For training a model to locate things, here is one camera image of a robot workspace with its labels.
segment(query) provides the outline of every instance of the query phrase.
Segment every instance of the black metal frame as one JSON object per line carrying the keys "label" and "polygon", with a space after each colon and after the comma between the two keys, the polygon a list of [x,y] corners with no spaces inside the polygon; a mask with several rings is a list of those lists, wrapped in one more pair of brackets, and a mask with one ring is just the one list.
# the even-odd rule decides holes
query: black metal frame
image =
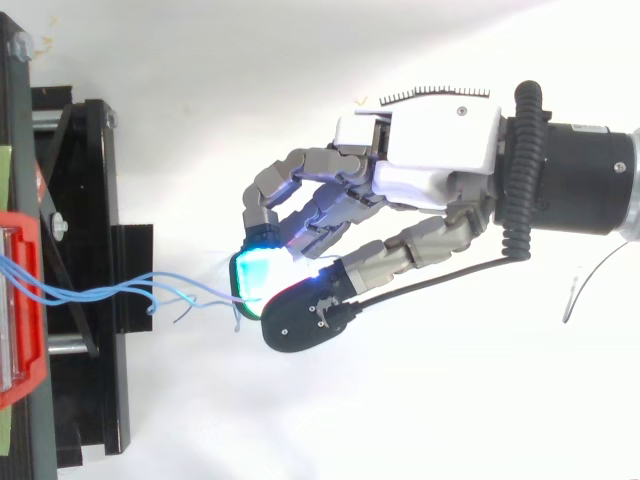
{"label": "black metal frame", "polygon": [[[153,226],[119,225],[110,107],[101,100],[74,105],[70,87],[30,89],[28,63],[4,48],[19,31],[0,13],[0,145],[12,146],[10,208],[42,220],[45,281],[84,290],[151,271]],[[62,110],[57,130],[34,133],[33,109]],[[40,201],[36,159],[47,187]],[[60,242],[51,228],[56,212],[69,223]],[[144,298],[121,294],[47,308],[49,335],[80,333],[87,353],[50,357],[45,382],[14,405],[0,478],[53,480],[56,468],[82,464],[83,445],[104,444],[107,455],[124,451],[130,441],[124,334],[151,330],[147,306]]]}
{"label": "black metal frame", "polygon": [[[46,91],[33,89],[34,105]],[[57,107],[63,111],[58,129],[35,133],[38,162],[49,178],[50,197],[40,204],[47,283],[86,290],[151,271],[153,227],[118,221],[111,108],[101,100]],[[51,231],[55,212],[70,226],[59,243]],[[59,467],[82,464],[82,445],[104,444],[114,455],[129,444],[124,334],[151,330],[146,308],[144,299],[123,294],[49,309],[50,335],[79,330],[85,338],[88,332],[88,354],[51,358]]]}

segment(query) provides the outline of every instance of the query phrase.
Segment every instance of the wire bundle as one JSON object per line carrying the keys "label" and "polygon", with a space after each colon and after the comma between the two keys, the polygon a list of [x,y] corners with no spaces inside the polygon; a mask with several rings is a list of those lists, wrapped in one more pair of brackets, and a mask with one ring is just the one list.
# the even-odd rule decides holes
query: wire bundle
{"label": "wire bundle", "polygon": [[[214,288],[211,288],[204,283],[198,282],[196,280],[192,280],[188,277],[178,275],[176,273],[169,272],[151,272],[136,277],[132,280],[128,280],[126,282],[119,283],[117,285],[113,285],[110,287],[98,287],[92,288],[90,290],[85,290],[83,292],[73,292],[71,290],[66,290],[64,288],[53,287],[51,285],[47,285],[29,272],[24,270],[20,265],[15,263],[10,258],[0,255],[0,274],[4,275],[11,284],[24,293],[30,299],[46,305],[48,307],[55,307],[59,305],[64,305],[70,302],[77,303],[90,303],[90,302],[99,302],[101,300],[105,300],[109,297],[112,297],[118,293],[133,293],[137,295],[143,295],[147,297],[151,301],[151,305],[147,308],[147,314],[153,315],[158,308],[169,305],[178,301],[185,301],[189,304],[189,309],[180,317],[184,317],[192,308],[206,308],[212,305],[226,304],[223,300],[227,302],[231,302],[231,305],[235,307],[234,303],[245,303],[250,300],[243,300],[239,297],[234,297],[232,295],[228,295],[226,293],[220,292]],[[154,277],[168,277],[176,280],[180,280],[182,282],[188,283],[192,286],[205,290],[206,292],[215,295],[223,300],[215,300],[208,303],[198,303],[197,297],[195,295],[187,295],[180,291],[179,289],[172,287],[171,285],[167,285],[166,283],[156,282],[150,280]],[[31,291],[27,286],[32,286],[39,288],[44,296],[39,296],[33,291]],[[178,297],[173,300],[160,302],[156,298],[155,295],[144,290],[140,287],[154,287],[157,289],[161,289],[167,291],[174,296]]]}

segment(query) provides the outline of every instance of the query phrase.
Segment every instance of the red clip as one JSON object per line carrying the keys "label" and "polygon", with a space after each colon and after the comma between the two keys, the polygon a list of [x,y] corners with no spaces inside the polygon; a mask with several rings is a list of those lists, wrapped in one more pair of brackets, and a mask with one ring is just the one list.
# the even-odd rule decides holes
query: red clip
{"label": "red clip", "polygon": [[[0,241],[5,242],[5,246],[9,250],[5,249],[5,255],[35,278],[41,279],[40,222],[38,219],[22,213],[0,212],[0,228],[4,232],[4,235],[0,236]],[[5,279],[0,276],[0,281],[4,282]],[[41,296],[39,288],[24,283],[23,285],[35,295]],[[12,338],[10,341],[5,339],[3,343],[0,343],[0,349],[4,349],[6,352],[7,345],[9,345],[13,375],[8,390],[0,391],[0,410],[27,396],[47,376],[44,307],[17,288],[8,286],[6,292],[5,312],[8,312],[7,319],[11,327]]]}

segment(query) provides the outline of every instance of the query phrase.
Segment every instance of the red plastic holder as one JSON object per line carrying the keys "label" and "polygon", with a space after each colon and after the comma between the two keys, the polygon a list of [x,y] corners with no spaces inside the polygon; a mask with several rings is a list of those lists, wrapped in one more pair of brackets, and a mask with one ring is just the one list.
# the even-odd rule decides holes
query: red plastic holder
{"label": "red plastic holder", "polygon": [[[0,250],[35,278],[42,278],[40,223],[0,212]],[[23,283],[41,296],[39,288]],[[44,307],[0,275],[0,410],[31,393],[47,376]]]}

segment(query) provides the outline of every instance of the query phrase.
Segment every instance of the blue wire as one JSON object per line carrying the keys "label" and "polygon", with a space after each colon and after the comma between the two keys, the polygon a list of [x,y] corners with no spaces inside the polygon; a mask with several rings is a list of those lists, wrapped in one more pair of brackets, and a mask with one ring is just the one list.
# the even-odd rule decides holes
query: blue wire
{"label": "blue wire", "polygon": [[[227,295],[225,293],[222,293],[218,290],[215,290],[213,288],[210,288],[209,286],[197,282],[195,280],[192,280],[190,278],[184,277],[182,275],[178,275],[175,273],[169,273],[169,272],[151,272],[151,273],[147,273],[145,275],[140,275],[139,277],[136,277],[132,280],[128,280],[126,282],[122,282],[118,285],[114,285],[111,287],[98,287],[98,288],[93,288],[93,289],[89,289],[83,292],[73,292],[70,290],[66,290],[66,289],[62,289],[62,288],[58,288],[58,287],[53,287],[50,285],[46,285],[45,283],[41,282],[40,280],[38,280],[37,278],[35,278],[33,275],[31,275],[29,272],[27,272],[26,270],[24,270],[20,265],[18,265],[17,263],[13,262],[10,258],[4,256],[4,255],[0,255],[0,273],[3,274],[18,290],[20,290],[22,293],[24,293],[25,295],[27,295],[29,298],[31,298],[32,300],[42,303],[43,305],[46,306],[59,306],[59,305],[64,305],[66,303],[69,302],[82,302],[82,303],[88,303],[88,302],[96,302],[96,301],[100,301],[100,300],[104,300],[106,298],[109,298],[113,295],[116,295],[119,292],[128,292],[128,293],[135,293],[138,295],[143,295],[147,298],[149,298],[149,300],[151,300],[151,305],[149,306],[149,308],[147,309],[147,313],[149,315],[153,314],[154,312],[157,311],[157,309],[161,306],[170,304],[170,303],[174,303],[177,301],[186,301],[189,304],[189,309],[180,317],[184,317],[184,315],[186,315],[192,308],[206,308],[206,307],[210,307],[212,305],[219,305],[219,304],[225,304],[225,302],[221,301],[221,300],[216,300],[213,302],[209,302],[209,303],[205,303],[205,304],[199,304],[196,303],[196,299],[197,297],[195,295],[186,295],[183,292],[181,292],[180,290],[164,284],[164,283],[160,283],[160,282],[154,282],[154,281],[147,281],[147,278],[153,278],[154,276],[165,276],[165,277],[170,277],[170,278],[176,278],[178,280],[182,280],[186,283],[189,283],[191,285],[195,285],[209,293],[212,293],[214,295],[217,295],[219,297],[222,297],[224,299],[227,299],[231,302],[245,302],[245,301],[252,301],[253,299],[250,300],[243,300],[239,297],[234,297],[232,295]],[[22,281],[24,281],[25,283],[28,283],[32,286],[36,286],[37,288],[41,289],[43,292],[45,292],[46,294],[48,294],[49,296],[53,297],[53,299],[48,299],[46,297],[40,297],[36,294],[34,294],[33,292],[31,292],[30,290],[28,290],[24,285],[22,285],[18,279],[21,279]],[[173,293],[174,295],[178,296],[179,298],[174,299],[174,300],[170,300],[167,302],[158,302],[157,298],[149,293],[146,290],[140,289],[140,288],[135,288],[136,286],[140,286],[140,285],[144,285],[144,286],[151,286],[151,287],[156,287],[156,288],[161,288],[163,290],[166,290],[170,293]],[[234,315],[236,316],[236,322],[237,322],[237,309],[235,308],[235,303],[231,304],[234,307]]]}
{"label": "blue wire", "polygon": [[[26,277],[26,279],[28,279],[29,283],[33,283],[33,284],[38,284],[41,282],[36,279],[35,277],[33,277],[33,275],[31,275],[29,272],[25,271],[22,267],[20,267],[20,265],[16,264],[15,262],[13,262],[11,259],[7,258],[6,256],[0,256],[0,262],[4,262],[7,263],[9,265],[11,265],[12,267],[14,267],[14,269],[19,272],[22,276]],[[129,285],[135,285],[135,284],[139,284],[139,282],[141,280],[146,280],[147,278],[152,278],[152,277],[157,277],[157,276],[163,276],[163,277],[169,277],[169,278],[175,278],[177,280],[181,280],[185,283],[189,283],[191,285],[194,285],[198,288],[201,288],[202,290],[205,290],[217,297],[223,298],[225,300],[231,301],[231,302],[240,302],[240,303],[245,303],[245,302],[250,302],[250,301],[256,301],[259,299],[248,299],[248,300],[244,300],[243,298],[240,297],[234,297],[232,295],[228,295],[226,293],[220,292],[219,290],[216,290],[214,288],[209,287],[208,285],[205,285],[204,283],[198,282],[196,280],[192,280],[188,277],[185,277],[183,275],[179,275],[177,273],[170,273],[170,272],[151,272],[151,273],[146,273],[144,275],[140,275],[139,277],[136,277],[132,280],[128,280],[126,282],[122,282],[119,283],[118,285],[114,285],[112,287],[98,287],[98,288],[93,288],[90,290],[85,290],[83,292],[70,292],[68,290],[63,290],[63,289],[58,289],[56,287],[49,287],[51,289],[57,290],[57,291],[63,291],[65,292],[65,294],[70,294],[71,296],[75,296],[75,295],[88,295],[88,294],[104,294],[104,292],[113,292],[118,290],[121,287],[128,287]],[[170,291],[172,291],[172,293],[177,294],[181,297],[183,297],[185,299],[185,301],[189,301],[186,298],[186,295],[184,295],[182,292],[180,293],[176,293],[178,292],[178,290],[173,289],[173,287],[168,287],[167,289],[169,289]]]}

